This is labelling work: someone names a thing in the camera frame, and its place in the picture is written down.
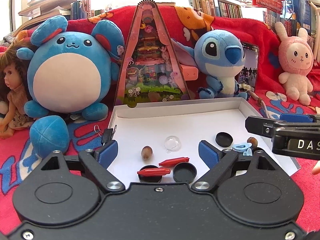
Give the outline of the person's hand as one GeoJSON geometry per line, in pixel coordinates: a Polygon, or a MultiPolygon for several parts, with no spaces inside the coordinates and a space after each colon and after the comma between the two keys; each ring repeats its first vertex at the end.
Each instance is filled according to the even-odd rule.
{"type": "Polygon", "coordinates": [[[320,174],[320,161],[318,161],[318,162],[316,163],[316,165],[313,167],[311,173],[312,173],[313,175],[320,174]]]}

